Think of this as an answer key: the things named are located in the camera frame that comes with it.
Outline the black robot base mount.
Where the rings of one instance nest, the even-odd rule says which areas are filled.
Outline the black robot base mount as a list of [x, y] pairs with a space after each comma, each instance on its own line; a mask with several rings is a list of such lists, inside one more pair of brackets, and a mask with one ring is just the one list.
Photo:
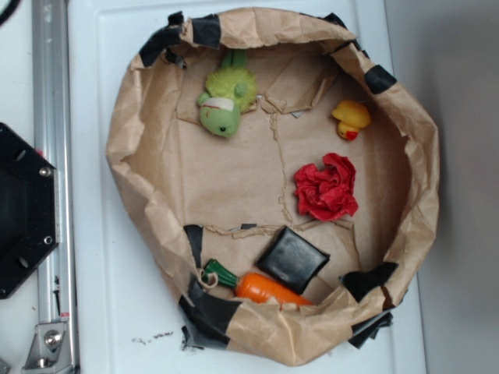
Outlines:
[[1, 124], [1, 299], [10, 298], [58, 244], [55, 168]]

